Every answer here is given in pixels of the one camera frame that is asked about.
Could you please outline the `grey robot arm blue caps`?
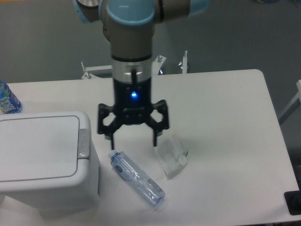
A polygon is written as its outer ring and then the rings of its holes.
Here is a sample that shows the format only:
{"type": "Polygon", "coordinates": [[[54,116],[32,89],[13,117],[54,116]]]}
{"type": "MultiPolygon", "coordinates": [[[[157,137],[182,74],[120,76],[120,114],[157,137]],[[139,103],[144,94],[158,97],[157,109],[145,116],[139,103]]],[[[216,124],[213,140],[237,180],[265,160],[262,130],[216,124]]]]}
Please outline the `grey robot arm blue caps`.
{"type": "Polygon", "coordinates": [[[206,0],[76,0],[84,23],[101,21],[111,45],[114,105],[98,106],[97,132],[113,141],[123,125],[148,125],[153,144],[169,129],[165,100],[151,101],[152,37],[155,25],[206,10],[206,0]]]}

